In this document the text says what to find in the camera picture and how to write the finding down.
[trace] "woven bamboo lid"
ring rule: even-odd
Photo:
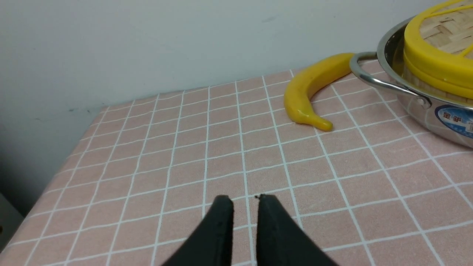
[[[415,76],[473,98],[473,0],[450,0],[420,13],[404,40],[404,61]]]

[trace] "yellow steamer rim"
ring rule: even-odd
[[[450,0],[420,13],[407,25],[404,41],[412,75],[447,98],[473,104],[473,0]]]

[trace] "toy banana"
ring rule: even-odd
[[[353,55],[340,53],[325,58],[305,68],[289,82],[284,93],[284,108],[292,121],[323,131],[332,130],[332,122],[315,114],[310,99],[320,89],[351,72],[350,59]]]

